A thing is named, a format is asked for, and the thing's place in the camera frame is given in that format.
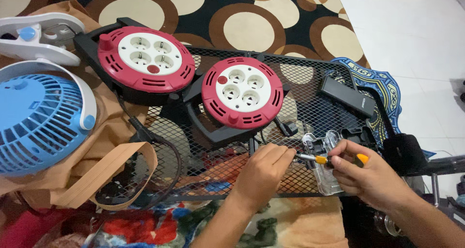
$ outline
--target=desk fan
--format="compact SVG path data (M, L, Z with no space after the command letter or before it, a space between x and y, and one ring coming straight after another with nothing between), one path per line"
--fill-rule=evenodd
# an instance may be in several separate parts
M92 90L57 65L79 65L65 48L81 31L82 22L64 13L0 19L0 54L27 60L0 69L0 176L35 174L54 165L93 128Z

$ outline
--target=white clip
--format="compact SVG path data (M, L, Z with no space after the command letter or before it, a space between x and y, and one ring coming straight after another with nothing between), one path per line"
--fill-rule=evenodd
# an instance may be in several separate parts
M0 19L0 54L22 60L45 58L60 65L78 66L78 56L66 50L84 24L65 13Z

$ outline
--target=black power adapter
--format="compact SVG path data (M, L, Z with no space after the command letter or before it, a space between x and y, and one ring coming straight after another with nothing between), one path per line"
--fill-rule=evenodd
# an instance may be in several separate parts
M323 78L321 93L342 104L352 114L362 118L371 118L375 109L375 100L353 90L331 77Z

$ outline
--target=hand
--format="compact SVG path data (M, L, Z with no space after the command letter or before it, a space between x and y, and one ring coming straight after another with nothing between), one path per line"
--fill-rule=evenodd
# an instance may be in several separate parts
M226 200L235 200L242 209L256 213L276 193L295 154L294 149L286 146L271 143L261 146L249 158Z
M361 153L369 161L359 168L351 163ZM402 205L415 194L396 172L375 151L349 140L341 140L328 153L334 166L333 175L342 190L356 194L364 202L382 212Z

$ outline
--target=brown paper bag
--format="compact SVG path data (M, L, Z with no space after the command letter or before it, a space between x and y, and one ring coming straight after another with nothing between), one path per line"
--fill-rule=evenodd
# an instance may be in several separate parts
M96 21L90 19L84 8L75 0L43 7L31 15L48 12L62 12L78 18L84 23L86 32L100 27ZM16 61L0 56L0 67ZM95 201L92 197L93 194L105 185L105 182L109 181L112 176L121 171L120 168L124 162L135 151L144 151L151 172L155 169L157 159L150 144L126 144L135 133L135 130L127 122L128 116L124 114L112 91L102 83L96 73L84 61L81 61L80 66L67 67L67 69L86 81L94 93L97 103L95 127L91 130L87 139L73 153L54 166L35 175L15 178L0 177L0 195L12 191L23 191L25 198L31 200L37 199L38 194L28 196L28 193L45 190L50 194L40 196L48 200L31 200L32 203L50 203L77 208L89 198ZM131 114L144 123L148 107L130 104L127 104L126 107ZM80 180L70 180L71 175L73 175L73 178L75 176L78 178L82 176L82 178ZM69 185L70 181L77 182L71 186ZM123 209L128 205L107 207L107 209Z

